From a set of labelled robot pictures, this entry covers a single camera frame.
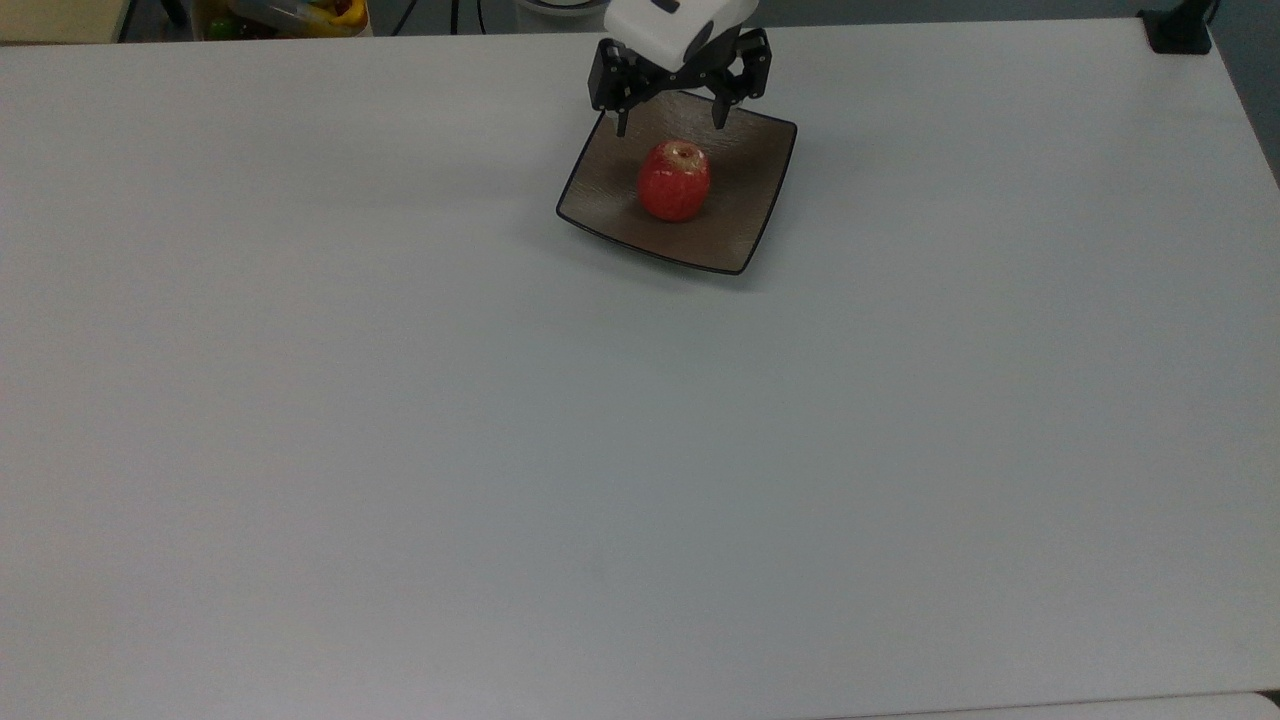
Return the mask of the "white silver gripper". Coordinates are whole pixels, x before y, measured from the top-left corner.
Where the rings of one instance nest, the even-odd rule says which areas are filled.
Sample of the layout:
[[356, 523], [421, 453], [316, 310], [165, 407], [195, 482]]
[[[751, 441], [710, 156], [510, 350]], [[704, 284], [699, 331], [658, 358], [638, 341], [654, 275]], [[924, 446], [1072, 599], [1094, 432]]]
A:
[[712, 124], [723, 129], [731, 110], [767, 88], [772, 51], [763, 28], [740, 26], [758, 1], [611, 1], [603, 17], [609, 38], [595, 49], [588, 78], [591, 106], [627, 135], [632, 110], [659, 94], [690, 88], [676, 72], [687, 64], [710, 91]]

